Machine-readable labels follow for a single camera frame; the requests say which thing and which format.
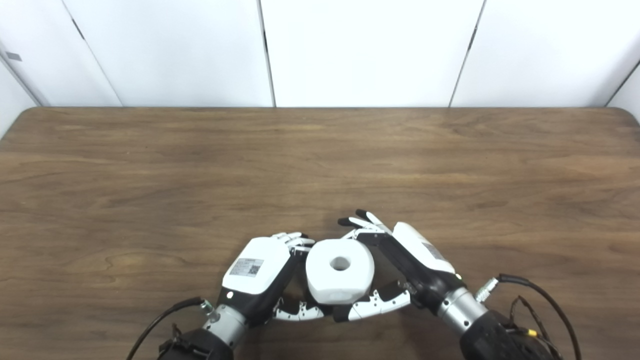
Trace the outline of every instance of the black cable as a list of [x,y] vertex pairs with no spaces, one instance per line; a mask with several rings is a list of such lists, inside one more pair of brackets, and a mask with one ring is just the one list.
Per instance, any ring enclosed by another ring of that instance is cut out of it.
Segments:
[[154,327],[156,327],[156,325],[159,324],[164,318],[169,316],[169,314],[172,314],[172,313],[174,313],[174,312],[176,312],[176,311],[178,311],[180,309],[184,309],[185,307],[200,306],[200,304],[202,304],[202,302],[204,302],[204,300],[202,300],[202,298],[193,297],[191,299],[180,301],[180,302],[176,303],[175,305],[173,305],[172,307],[170,307],[167,310],[165,310],[154,321],[152,321],[149,324],[149,326],[147,326],[147,328],[142,332],[142,334],[140,334],[140,337],[138,338],[138,340],[136,340],[136,343],[133,344],[133,347],[131,348],[131,351],[129,351],[129,355],[127,356],[127,360],[133,359],[133,356],[136,355],[136,351],[138,351],[138,348],[140,347],[140,344],[142,344],[142,341],[145,341],[145,338],[147,337],[147,335],[149,335],[151,330],[153,330]]
[[527,301],[527,299],[519,295],[511,303],[511,311],[509,312],[510,326],[515,326],[515,309],[518,302],[521,302],[522,305],[524,305],[527,309],[529,309],[529,313],[531,314],[531,317],[533,317],[533,320],[536,322],[536,324],[538,325],[538,328],[540,329],[540,334],[541,334],[540,340],[544,341],[547,344],[547,346],[549,347],[549,351],[551,352],[551,356],[553,356],[554,359],[562,359],[562,355],[557,351],[556,346],[553,345],[553,343],[551,343],[551,337],[549,336],[549,333],[547,332],[547,329],[545,328],[545,326],[542,324],[542,319],[540,318],[540,316],[538,316],[538,313],[533,309],[533,306],[531,306],[531,304]]
[[522,286],[530,287],[533,290],[536,290],[540,295],[542,295],[549,302],[549,304],[551,304],[554,310],[556,310],[556,313],[558,314],[558,316],[560,316],[560,319],[564,323],[564,326],[566,326],[566,330],[569,332],[569,337],[571,338],[571,343],[573,345],[575,360],[582,360],[582,352],[580,351],[580,344],[578,343],[578,337],[576,337],[575,335],[573,326],[571,325],[571,322],[569,321],[569,319],[566,317],[564,311],[560,308],[560,305],[558,305],[558,303],[554,300],[554,298],[551,297],[551,295],[549,295],[549,293],[547,293],[543,288],[539,287],[538,285],[534,284],[528,279],[525,279],[524,277],[500,274],[498,275],[498,277],[496,277],[496,279],[499,282],[510,282],[513,284],[519,284]]

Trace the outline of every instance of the white wall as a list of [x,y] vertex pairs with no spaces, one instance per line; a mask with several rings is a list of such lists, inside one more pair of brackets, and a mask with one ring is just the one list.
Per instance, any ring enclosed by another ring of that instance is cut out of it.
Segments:
[[629,111],[640,122],[640,67],[629,76],[609,106]]
[[453,106],[604,106],[640,59],[640,1],[487,0]]
[[1,0],[0,53],[43,105],[121,106],[60,0]]
[[0,138],[9,130],[15,118],[32,106],[36,106],[36,103],[0,59]]
[[262,0],[277,106],[447,106],[482,0]]
[[65,0],[126,106],[272,106],[256,0]]

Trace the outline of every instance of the center hole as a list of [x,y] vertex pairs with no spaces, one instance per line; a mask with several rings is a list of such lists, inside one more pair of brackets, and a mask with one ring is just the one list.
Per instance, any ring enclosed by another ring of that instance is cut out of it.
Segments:
[[349,262],[348,259],[343,258],[342,256],[339,256],[331,260],[331,263],[329,263],[329,265],[331,265],[332,268],[338,271],[343,271],[343,270],[347,270],[351,265],[351,263]]

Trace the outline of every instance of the qr code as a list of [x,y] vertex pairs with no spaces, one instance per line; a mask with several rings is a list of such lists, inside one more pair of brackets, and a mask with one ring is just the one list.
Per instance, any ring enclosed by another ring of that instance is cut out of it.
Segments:
[[258,270],[260,270],[260,266],[256,266],[256,265],[251,266],[251,268],[249,269],[249,275],[258,274]]

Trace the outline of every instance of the black fingertip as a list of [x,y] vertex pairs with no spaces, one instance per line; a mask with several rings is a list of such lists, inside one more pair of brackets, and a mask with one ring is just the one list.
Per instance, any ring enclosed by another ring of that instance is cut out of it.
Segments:
[[367,210],[357,209],[357,210],[356,210],[356,215],[358,215],[359,217],[361,217],[361,218],[363,218],[363,219],[365,219],[365,220],[370,220],[370,219],[367,217]]
[[351,220],[349,220],[349,218],[340,218],[338,219],[338,225],[353,226],[353,223],[351,222]]

